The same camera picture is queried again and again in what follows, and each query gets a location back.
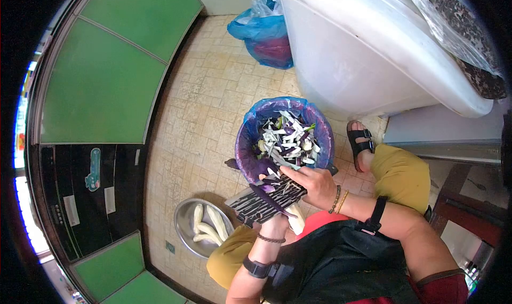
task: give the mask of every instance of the bracelet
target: bracelet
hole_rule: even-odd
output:
[[[282,244],[282,243],[285,243],[286,242],[286,239],[285,238],[281,238],[281,239],[277,239],[277,238],[268,238],[268,237],[264,237],[263,235],[259,234],[258,233],[258,238],[259,239],[262,239],[266,242],[271,242],[271,243],[279,243],[279,244]]]
[[[332,214],[332,212],[334,212],[334,208],[336,207],[336,204],[338,204],[339,193],[341,191],[342,191],[342,187],[340,185],[338,185],[338,192],[336,192],[336,198],[334,199],[334,204],[332,204],[332,207],[329,210],[329,214]]]
[[[338,209],[336,210],[336,214],[339,214],[339,210],[342,209],[343,202],[345,201],[345,198],[347,198],[348,194],[349,194],[349,190],[345,191],[345,194],[343,195],[342,201],[339,203]]]

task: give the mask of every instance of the black apron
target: black apron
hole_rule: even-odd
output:
[[[406,276],[398,240],[355,229],[358,221],[336,221],[283,246],[281,264],[263,288],[279,303],[348,303],[387,296],[394,303],[419,303]]]

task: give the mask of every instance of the person's right hand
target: person's right hand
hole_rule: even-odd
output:
[[[304,202],[322,210],[331,209],[338,188],[328,170],[305,166],[297,171],[292,170],[288,166],[281,166],[280,170],[308,190],[308,195],[304,197]]]

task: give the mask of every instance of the beaded bracelet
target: beaded bracelet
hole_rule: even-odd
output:
[[[334,199],[334,204],[332,204],[332,207],[329,210],[329,214],[332,214],[332,212],[334,212],[334,208],[336,207],[336,204],[338,204],[339,193],[341,192],[341,190],[342,190],[342,187],[340,185],[338,185],[338,192],[336,192],[336,198]]]
[[[286,239],[285,238],[281,238],[281,239],[277,239],[277,238],[268,238],[268,237],[264,237],[263,235],[259,234],[258,233],[258,238],[259,239],[262,239],[266,242],[271,242],[271,243],[279,243],[279,244],[282,244],[282,243],[285,243],[286,242]]]

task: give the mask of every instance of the cabinet door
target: cabinet door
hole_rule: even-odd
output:
[[[184,304],[187,300],[144,271],[102,304]]]
[[[81,15],[168,62],[200,9],[199,0],[90,0]]]
[[[142,222],[144,165],[135,165],[137,150],[142,148],[142,145],[123,144],[116,148],[115,211],[108,214],[110,234],[114,241],[136,231]]]
[[[91,254],[112,243],[105,207],[105,185],[114,181],[115,145],[72,145],[71,176],[76,210],[80,224],[72,227],[77,244],[83,256]],[[95,174],[91,165],[96,162],[91,158],[91,151],[99,148],[99,174]],[[87,179],[98,179],[99,188],[91,191]]]
[[[142,143],[165,64],[77,19],[55,62],[41,143]]]
[[[70,223],[67,217],[67,210],[64,198],[73,195],[71,187],[71,170],[69,147],[66,152],[54,152],[53,147],[42,147],[40,150],[42,185],[45,191],[48,215],[52,223],[43,223],[43,225],[53,225],[57,233],[58,239],[64,249],[67,258],[73,261],[81,257],[80,249],[77,246]],[[64,155],[66,161],[62,161],[57,165],[56,161],[62,160],[59,155]],[[69,185],[63,184],[57,187],[58,177],[61,173],[65,173]]]
[[[95,303],[104,300],[144,270],[140,234],[126,237],[73,263],[72,269]]]

